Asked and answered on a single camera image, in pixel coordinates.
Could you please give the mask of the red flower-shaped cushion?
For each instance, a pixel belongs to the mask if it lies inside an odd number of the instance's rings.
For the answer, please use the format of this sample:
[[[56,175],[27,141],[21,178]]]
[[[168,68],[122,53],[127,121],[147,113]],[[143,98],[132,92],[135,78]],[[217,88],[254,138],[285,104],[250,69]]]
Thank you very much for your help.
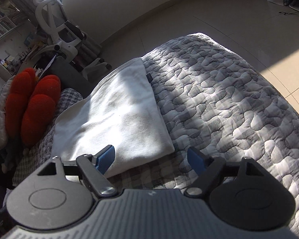
[[[6,100],[6,131],[19,138],[26,147],[34,146],[53,120],[61,95],[56,75],[36,79],[35,70],[27,68],[17,74]]]

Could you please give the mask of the white printed pillow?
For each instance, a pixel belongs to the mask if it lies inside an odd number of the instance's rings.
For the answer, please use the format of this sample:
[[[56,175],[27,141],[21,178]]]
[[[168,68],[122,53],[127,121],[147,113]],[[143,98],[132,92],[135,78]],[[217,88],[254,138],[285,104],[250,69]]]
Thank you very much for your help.
[[[3,149],[7,142],[8,136],[6,132],[5,119],[6,119],[6,101],[7,97],[10,94],[11,84],[14,77],[11,77],[6,81],[3,87],[0,90],[0,150]]]

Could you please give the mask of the white office chair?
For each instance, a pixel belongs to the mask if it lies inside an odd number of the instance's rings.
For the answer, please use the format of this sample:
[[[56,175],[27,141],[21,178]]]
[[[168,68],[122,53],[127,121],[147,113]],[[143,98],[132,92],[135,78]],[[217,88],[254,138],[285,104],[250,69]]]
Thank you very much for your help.
[[[45,61],[58,56],[85,78],[98,70],[112,70],[111,64],[100,57],[100,45],[69,21],[61,0],[33,0],[33,3],[38,22],[38,43],[27,55],[18,72],[36,67],[41,59]]]

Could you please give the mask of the white bookshelf with books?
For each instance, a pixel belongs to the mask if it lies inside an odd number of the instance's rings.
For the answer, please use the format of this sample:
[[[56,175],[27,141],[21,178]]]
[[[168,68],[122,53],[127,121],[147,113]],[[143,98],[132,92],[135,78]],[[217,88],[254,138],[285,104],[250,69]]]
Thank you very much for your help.
[[[9,79],[30,53],[36,22],[30,0],[0,0],[0,77]]]

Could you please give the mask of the cream Winnie the Pooh sweatshirt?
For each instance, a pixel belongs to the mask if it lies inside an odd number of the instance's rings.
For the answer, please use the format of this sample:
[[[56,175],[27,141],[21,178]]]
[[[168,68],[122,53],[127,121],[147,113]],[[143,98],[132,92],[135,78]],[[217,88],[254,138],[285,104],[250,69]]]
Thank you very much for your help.
[[[115,149],[112,177],[174,152],[141,58],[119,66],[55,121],[51,155],[64,161]]]

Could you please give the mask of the grey quilted bed cover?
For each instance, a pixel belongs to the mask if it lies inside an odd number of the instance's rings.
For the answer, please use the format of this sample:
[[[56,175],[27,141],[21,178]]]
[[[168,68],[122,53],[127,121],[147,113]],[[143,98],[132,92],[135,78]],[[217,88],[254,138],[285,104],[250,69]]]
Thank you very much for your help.
[[[196,33],[144,55],[175,153],[113,178],[118,186],[184,189],[195,178],[185,158],[197,146],[228,160],[255,157],[294,196],[289,225],[299,236],[299,114],[244,59]]]

